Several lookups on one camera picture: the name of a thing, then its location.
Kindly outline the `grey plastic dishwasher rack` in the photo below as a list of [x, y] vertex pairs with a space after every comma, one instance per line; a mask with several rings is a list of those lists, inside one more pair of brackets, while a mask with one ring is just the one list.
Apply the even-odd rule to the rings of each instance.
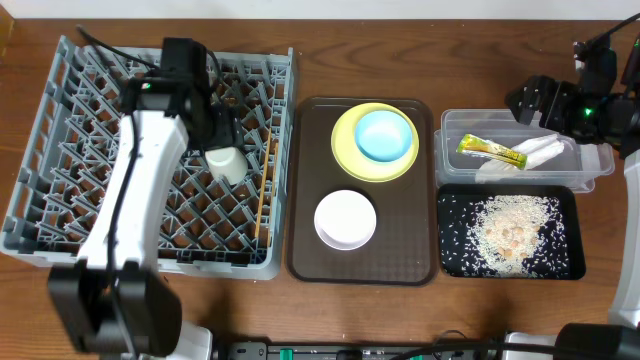
[[[176, 167], [160, 228], [159, 269], [190, 276], [254, 280], [280, 269], [294, 127], [295, 55], [218, 52], [216, 101], [242, 124], [245, 178], [215, 179], [196, 152]], [[61, 38], [1, 228], [5, 255], [40, 267], [71, 264], [97, 219], [119, 140], [118, 86], [160, 60], [151, 48], [123, 47], [100, 64], [92, 48]], [[265, 146], [272, 130], [259, 238], [254, 235]], [[276, 198], [267, 248], [274, 148]]]

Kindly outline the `black plastic tray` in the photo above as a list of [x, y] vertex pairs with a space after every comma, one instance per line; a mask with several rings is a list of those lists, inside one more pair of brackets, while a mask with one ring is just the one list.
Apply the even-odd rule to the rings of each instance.
[[571, 190], [562, 186], [552, 185], [462, 185], [447, 184], [438, 191], [437, 202], [442, 195], [463, 196], [497, 196], [497, 195], [528, 195], [541, 197], [556, 197], [559, 199], [561, 212], [565, 217], [568, 253], [570, 260], [570, 277], [578, 280], [586, 273], [586, 264], [582, 246], [577, 208]]

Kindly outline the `spilled rice and food scraps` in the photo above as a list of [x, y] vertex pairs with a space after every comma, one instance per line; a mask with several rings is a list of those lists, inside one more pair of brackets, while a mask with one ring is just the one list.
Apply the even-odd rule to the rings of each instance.
[[437, 205], [445, 273], [468, 278], [570, 277], [558, 198], [442, 195]]

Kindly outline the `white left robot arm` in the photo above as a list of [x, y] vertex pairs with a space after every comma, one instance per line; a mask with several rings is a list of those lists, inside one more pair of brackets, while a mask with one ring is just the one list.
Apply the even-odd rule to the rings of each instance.
[[215, 55], [190, 38], [167, 38], [161, 59], [121, 95], [120, 139], [103, 203], [71, 266], [48, 277], [73, 346], [111, 359], [210, 359], [210, 330], [186, 321], [158, 274], [158, 240], [175, 169], [188, 150], [221, 166], [231, 183], [247, 162], [241, 123], [214, 102]]

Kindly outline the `white napkin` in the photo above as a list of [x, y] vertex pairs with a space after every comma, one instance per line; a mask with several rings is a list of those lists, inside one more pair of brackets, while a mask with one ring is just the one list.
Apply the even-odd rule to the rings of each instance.
[[490, 180], [519, 176], [525, 171], [532, 170], [557, 157], [564, 151], [564, 148], [565, 146], [558, 139], [557, 134], [528, 139], [512, 147], [512, 150], [527, 156], [526, 166], [523, 170], [503, 161], [489, 160], [479, 168], [475, 175], [475, 181], [484, 183]]

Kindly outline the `yellow green snack wrapper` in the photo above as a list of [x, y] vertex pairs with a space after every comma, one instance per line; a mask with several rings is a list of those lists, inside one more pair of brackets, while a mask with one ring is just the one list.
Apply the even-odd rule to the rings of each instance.
[[472, 134], [465, 134], [459, 142], [456, 152], [459, 154], [484, 157], [515, 166], [519, 170], [526, 167], [528, 157], [490, 140], [485, 140]]

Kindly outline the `brown plastic serving tray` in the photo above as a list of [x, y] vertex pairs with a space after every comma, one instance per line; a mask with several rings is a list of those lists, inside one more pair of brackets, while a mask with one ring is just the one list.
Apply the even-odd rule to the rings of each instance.
[[[419, 152], [399, 178], [369, 183], [348, 175], [330, 145], [338, 118], [360, 102], [358, 98], [313, 97], [298, 110], [287, 209], [287, 266], [293, 276], [306, 282], [426, 285], [438, 273], [432, 112], [418, 100], [389, 100], [416, 126]], [[337, 190], [363, 194], [376, 210], [372, 238], [352, 251], [329, 247], [314, 228], [318, 203]]]

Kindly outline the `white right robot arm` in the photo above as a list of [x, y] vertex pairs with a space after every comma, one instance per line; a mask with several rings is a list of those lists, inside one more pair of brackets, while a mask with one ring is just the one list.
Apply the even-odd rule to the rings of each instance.
[[580, 144], [607, 145], [623, 164], [624, 245], [607, 321], [565, 325], [551, 350], [556, 359], [639, 356], [639, 46], [632, 46], [620, 67], [611, 36], [604, 32], [574, 43], [576, 82], [534, 75], [505, 98], [517, 122], [536, 121]]

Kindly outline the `white cup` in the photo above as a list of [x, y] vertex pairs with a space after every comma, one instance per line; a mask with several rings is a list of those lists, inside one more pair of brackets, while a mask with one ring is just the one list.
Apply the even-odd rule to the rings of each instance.
[[236, 147], [226, 147], [205, 152], [205, 160], [215, 179], [225, 178], [230, 185], [242, 181], [248, 172], [245, 155]]

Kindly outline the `clear plastic bin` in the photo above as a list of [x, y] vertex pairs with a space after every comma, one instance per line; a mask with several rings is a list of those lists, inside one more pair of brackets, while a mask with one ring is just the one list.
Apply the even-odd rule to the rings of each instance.
[[514, 148], [529, 139], [551, 136], [552, 131], [538, 126], [535, 115], [529, 126], [514, 119], [507, 109], [451, 109], [443, 113], [441, 128], [434, 133], [435, 178], [441, 186], [455, 184], [560, 185], [575, 193], [588, 193], [595, 179], [614, 172], [613, 149], [607, 144], [579, 145], [574, 139], [559, 135], [563, 152], [531, 170], [488, 170], [488, 160], [457, 152], [466, 134]]

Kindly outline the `light blue bowl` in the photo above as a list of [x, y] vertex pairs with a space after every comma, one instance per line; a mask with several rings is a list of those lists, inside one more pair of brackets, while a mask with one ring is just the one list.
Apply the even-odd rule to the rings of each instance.
[[376, 162], [394, 162], [413, 144], [412, 130], [404, 117], [388, 110], [364, 115], [356, 124], [355, 144], [367, 158]]

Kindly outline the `white bowl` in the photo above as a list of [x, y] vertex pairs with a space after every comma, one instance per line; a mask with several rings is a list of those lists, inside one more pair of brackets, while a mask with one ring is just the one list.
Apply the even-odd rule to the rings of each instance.
[[313, 220], [319, 238], [339, 251], [364, 246], [377, 226], [372, 202], [353, 190], [338, 190], [325, 196], [317, 205]]

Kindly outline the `yellow plate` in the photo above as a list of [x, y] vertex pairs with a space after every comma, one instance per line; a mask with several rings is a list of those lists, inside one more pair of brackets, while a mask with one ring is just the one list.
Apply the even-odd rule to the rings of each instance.
[[[399, 160], [387, 163], [370, 160], [355, 144], [357, 122], [364, 115], [376, 110], [396, 112], [410, 125], [413, 144]], [[363, 103], [348, 109], [336, 121], [331, 133], [331, 150], [338, 165], [350, 176], [372, 183], [388, 182], [401, 177], [417, 159], [419, 147], [419, 136], [413, 121], [398, 108], [380, 102]]]

